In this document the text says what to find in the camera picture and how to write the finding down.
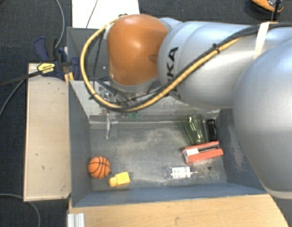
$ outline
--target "white paper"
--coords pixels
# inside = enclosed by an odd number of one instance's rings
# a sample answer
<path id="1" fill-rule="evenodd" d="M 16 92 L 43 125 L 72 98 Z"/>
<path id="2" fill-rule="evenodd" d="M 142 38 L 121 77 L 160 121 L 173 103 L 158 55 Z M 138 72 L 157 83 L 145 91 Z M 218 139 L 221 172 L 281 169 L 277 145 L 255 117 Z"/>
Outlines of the white paper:
<path id="1" fill-rule="evenodd" d="M 72 26 L 85 28 L 96 0 L 72 0 Z M 120 14 L 139 14 L 137 0 L 98 0 L 88 28 L 102 28 Z"/>

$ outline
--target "yellow cable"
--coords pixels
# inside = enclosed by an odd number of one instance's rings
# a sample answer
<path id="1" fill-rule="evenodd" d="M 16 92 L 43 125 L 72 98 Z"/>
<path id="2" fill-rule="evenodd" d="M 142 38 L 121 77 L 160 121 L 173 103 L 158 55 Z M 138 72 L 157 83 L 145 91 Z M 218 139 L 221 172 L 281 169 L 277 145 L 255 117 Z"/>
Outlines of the yellow cable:
<path id="1" fill-rule="evenodd" d="M 98 31 L 96 31 L 85 43 L 83 49 L 82 49 L 82 53 L 81 53 L 81 57 L 80 57 L 80 68 L 81 68 L 81 73 L 82 73 L 82 79 L 87 87 L 87 89 L 89 90 L 89 92 L 102 104 L 110 107 L 110 108 L 115 108 L 115 109 L 121 109 L 121 106 L 112 104 L 108 101 L 106 101 L 105 99 L 103 99 L 101 96 L 99 96 L 94 88 L 92 87 L 92 85 L 90 84 L 88 77 L 86 75 L 86 71 L 85 71 L 85 55 L 87 52 L 88 47 L 90 46 L 90 44 L 92 43 L 92 41 L 100 34 L 102 33 L 107 26 L 115 23 L 119 18 L 113 20 L 112 22 L 110 22 L 109 24 L 105 25 L 103 28 L 99 29 Z M 196 70 L 197 68 L 199 68 L 200 66 L 202 66 L 203 64 L 205 64 L 207 61 L 209 61 L 212 57 L 214 57 L 215 55 L 217 55 L 219 52 L 227 49 L 229 46 L 231 46 L 232 44 L 234 44 L 235 42 L 237 42 L 240 38 L 231 40 L 228 43 L 225 43 L 224 45 L 222 45 L 221 47 L 217 48 L 216 50 L 212 51 L 211 53 L 209 53 L 208 55 L 204 56 L 203 58 L 201 58 L 200 60 L 198 60 L 197 62 L 195 62 L 191 67 L 189 67 L 186 71 L 184 71 L 184 73 L 182 75 L 180 75 L 178 78 L 176 78 L 170 85 L 168 85 L 168 87 L 166 87 L 161 93 L 159 93 L 157 96 L 155 96 L 154 98 L 150 99 L 149 101 L 147 101 L 146 103 L 128 109 L 126 110 L 126 112 L 132 112 L 132 111 L 136 111 L 136 110 L 141 110 L 144 109 L 154 103 L 156 103 L 157 101 L 159 101 L 160 99 L 162 99 L 164 96 L 166 96 L 168 93 L 170 93 L 175 87 L 177 87 L 187 76 L 189 76 L 192 72 L 194 72 L 194 70 Z"/>
<path id="2" fill-rule="evenodd" d="M 228 48 L 229 46 L 231 46 L 232 44 L 234 44 L 235 42 L 237 42 L 240 38 L 232 40 L 226 44 L 224 44 L 223 46 L 219 47 L 218 50 L 221 52 L 223 50 L 225 50 L 226 48 Z M 214 57 L 215 55 L 218 54 L 217 50 L 212 51 L 211 53 L 209 53 L 208 55 L 204 56 L 203 58 L 201 58 L 200 60 L 198 60 L 197 62 L 195 62 L 191 67 L 189 67 L 186 71 L 184 71 L 183 74 L 181 74 L 178 78 L 176 78 L 168 87 L 166 87 L 161 93 L 159 93 L 157 96 L 155 96 L 154 98 L 152 98 L 151 100 L 147 101 L 146 103 L 137 106 L 135 108 L 131 108 L 128 110 L 128 112 L 131 111 L 136 111 L 136 110 L 141 110 L 143 108 L 146 108 L 154 103 L 156 103 L 157 101 L 159 101 L 160 99 L 162 99 L 165 95 L 167 95 L 168 93 L 170 93 L 174 88 L 176 88 L 184 79 L 186 79 L 187 76 L 189 76 L 192 72 L 194 72 L 194 70 L 196 70 L 197 68 L 199 68 L 201 65 L 205 64 L 207 61 L 209 61 L 212 57 Z"/>
<path id="3" fill-rule="evenodd" d="M 83 46 L 81 57 L 80 57 L 80 68 L 81 68 L 81 74 L 82 74 L 82 79 L 85 82 L 85 85 L 89 92 L 102 104 L 105 104 L 111 108 L 121 108 L 118 105 L 111 104 L 110 102 L 106 101 L 105 99 L 101 98 L 94 90 L 94 88 L 91 86 L 89 79 L 87 78 L 86 72 L 85 72 L 85 55 L 88 50 L 88 47 L 92 43 L 92 41 L 100 34 L 102 33 L 109 25 L 115 23 L 119 18 L 114 19 L 112 22 L 109 24 L 105 25 L 103 28 L 99 29 L 96 31 L 89 39 L 86 41 L 85 45 Z"/>

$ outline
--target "orange ball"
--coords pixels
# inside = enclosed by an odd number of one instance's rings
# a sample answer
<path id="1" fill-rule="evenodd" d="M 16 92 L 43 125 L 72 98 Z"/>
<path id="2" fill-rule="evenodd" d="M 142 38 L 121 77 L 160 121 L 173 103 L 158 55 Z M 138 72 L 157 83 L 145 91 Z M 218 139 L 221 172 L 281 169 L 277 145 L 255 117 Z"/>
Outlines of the orange ball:
<path id="1" fill-rule="evenodd" d="M 105 157 L 94 157 L 88 164 L 88 172 L 94 178 L 104 178 L 110 172 L 110 162 Z"/>

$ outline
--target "bin floor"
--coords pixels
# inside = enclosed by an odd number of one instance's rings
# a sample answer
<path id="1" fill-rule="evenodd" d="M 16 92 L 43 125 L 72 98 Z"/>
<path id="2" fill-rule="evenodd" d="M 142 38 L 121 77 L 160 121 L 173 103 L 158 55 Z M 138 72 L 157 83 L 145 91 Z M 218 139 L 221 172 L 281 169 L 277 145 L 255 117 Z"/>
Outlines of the bin floor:
<path id="1" fill-rule="evenodd" d="M 90 130 L 91 158 L 103 156 L 111 164 L 111 174 L 92 180 L 93 191 L 226 182 L 221 157 L 192 164 L 191 171 L 197 173 L 189 179 L 168 179 L 168 167 L 187 166 L 182 150 L 189 144 L 180 127 L 118 129 L 117 135 L 106 140 L 104 130 Z M 109 177 L 124 171 L 129 173 L 130 185 L 111 188 Z"/>

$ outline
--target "white object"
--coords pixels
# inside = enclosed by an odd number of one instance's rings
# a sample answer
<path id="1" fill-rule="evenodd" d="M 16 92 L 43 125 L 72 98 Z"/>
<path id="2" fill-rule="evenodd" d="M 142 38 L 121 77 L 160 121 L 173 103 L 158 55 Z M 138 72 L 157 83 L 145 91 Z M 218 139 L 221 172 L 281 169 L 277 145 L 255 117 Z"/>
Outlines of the white object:
<path id="1" fill-rule="evenodd" d="M 67 223 L 68 227 L 85 227 L 85 214 L 68 214 Z"/>
<path id="2" fill-rule="evenodd" d="M 72 26 L 85 28 L 96 0 L 72 0 Z M 98 0 L 88 28 L 102 28 L 120 14 L 139 14 L 137 0 Z"/>
<path id="3" fill-rule="evenodd" d="M 262 23 L 259 27 L 258 35 L 256 37 L 256 42 L 255 42 L 254 59 L 260 56 L 262 53 L 266 36 L 268 33 L 269 25 L 270 25 L 270 22 L 265 22 L 265 23 Z"/>
<path id="4" fill-rule="evenodd" d="M 171 178 L 177 179 L 177 178 L 190 178 L 190 177 L 191 177 L 190 167 L 188 166 L 172 167 Z"/>

